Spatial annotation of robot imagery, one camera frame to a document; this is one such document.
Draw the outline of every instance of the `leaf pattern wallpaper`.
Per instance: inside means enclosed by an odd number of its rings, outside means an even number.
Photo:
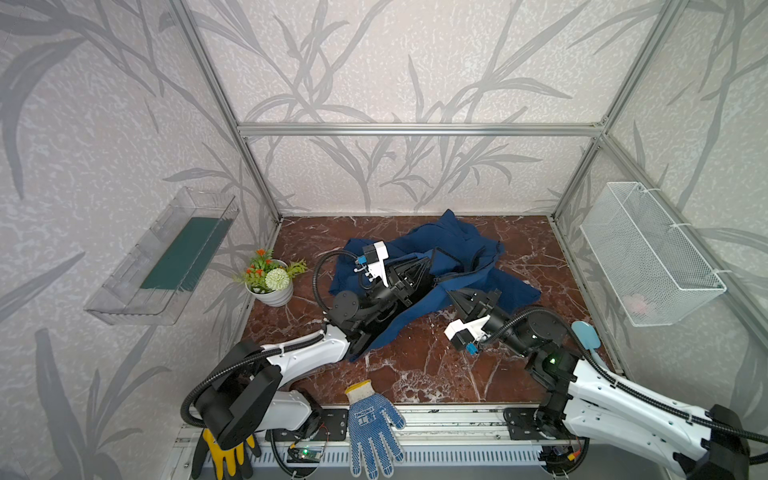
[[[599,0],[189,4],[240,122],[599,121],[660,9]],[[249,138],[288,214],[550,213],[550,190],[564,189],[587,141]]]
[[[689,2],[611,130],[763,306],[767,9],[764,0]],[[667,327],[636,328],[625,318],[579,230],[605,182],[628,180],[615,161],[598,155],[558,223],[627,369],[665,395],[703,406],[719,402],[744,425],[768,430],[768,355],[724,301]]]
[[[274,224],[164,2],[1,0],[0,478],[156,478]],[[83,310],[178,189],[240,214],[174,326]]]

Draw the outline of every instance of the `gray floor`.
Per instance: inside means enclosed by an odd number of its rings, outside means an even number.
[[[551,480],[552,476],[539,467],[410,467],[397,468],[394,480],[464,480],[465,478],[514,478],[515,480]],[[216,478],[213,470],[204,470],[201,480]],[[254,480],[287,480],[278,468],[257,468]],[[312,480],[353,478],[348,468],[321,468]],[[645,458],[609,445],[590,445],[581,467],[569,475],[571,480],[668,480],[664,471]]]

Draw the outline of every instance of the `blue jacket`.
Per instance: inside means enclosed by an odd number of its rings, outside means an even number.
[[[355,255],[362,255],[362,248],[375,241],[353,238],[347,242],[344,249]],[[507,312],[530,305],[541,297],[541,292],[532,286],[494,267],[504,253],[504,245],[501,242],[481,236],[477,228],[458,220],[450,210],[446,210],[436,222],[426,223],[385,244],[389,252],[389,259],[385,263],[414,257],[432,257],[430,273],[435,276],[437,284],[424,298],[398,315],[373,341],[371,349],[392,342],[404,326],[420,316],[451,305],[447,294],[451,290],[464,287],[484,291],[499,289],[502,296],[498,305]],[[432,251],[437,247],[450,253],[460,260],[460,263],[439,251],[432,256]],[[360,296],[365,295],[358,284],[357,273],[354,272],[354,261],[339,257],[330,293],[336,295],[343,290],[352,290]]]

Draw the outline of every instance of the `work glove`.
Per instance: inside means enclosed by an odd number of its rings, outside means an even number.
[[[245,453],[245,444],[248,444],[251,452],[257,457],[261,456],[261,449],[253,439],[253,435],[248,435],[245,442],[239,444],[231,450],[222,450],[214,438],[214,434],[209,429],[203,430],[203,435],[197,441],[197,447],[194,450],[192,458],[192,478],[199,478],[205,463],[205,457],[210,452],[210,457],[214,461],[216,469],[216,478],[221,480],[224,477],[225,463],[227,478],[232,480],[242,480],[250,478],[253,475],[253,467],[250,464],[250,458]]]
[[[373,391],[370,380],[356,383],[344,393],[349,398],[349,469],[352,475],[360,476],[362,456],[369,480],[379,477],[379,468],[385,477],[391,477],[395,471],[392,460],[402,462],[404,455],[389,423],[402,429],[406,421],[389,400]]]

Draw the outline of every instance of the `white flower pot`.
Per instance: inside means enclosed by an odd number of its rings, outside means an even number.
[[[272,260],[273,262],[278,262],[282,266],[287,266],[285,262],[282,260]],[[293,296],[293,279],[290,280],[290,283],[288,284],[287,288],[284,288],[282,290],[275,290],[274,292],[269,293],[255,293],[253,292],[248,285],[245,287],[248,292],[255,296],[257,300],[259,300],[261,303],[264,303],[265,305],[269,306],[283,306],[286,303],[288,303],[288,300]]]

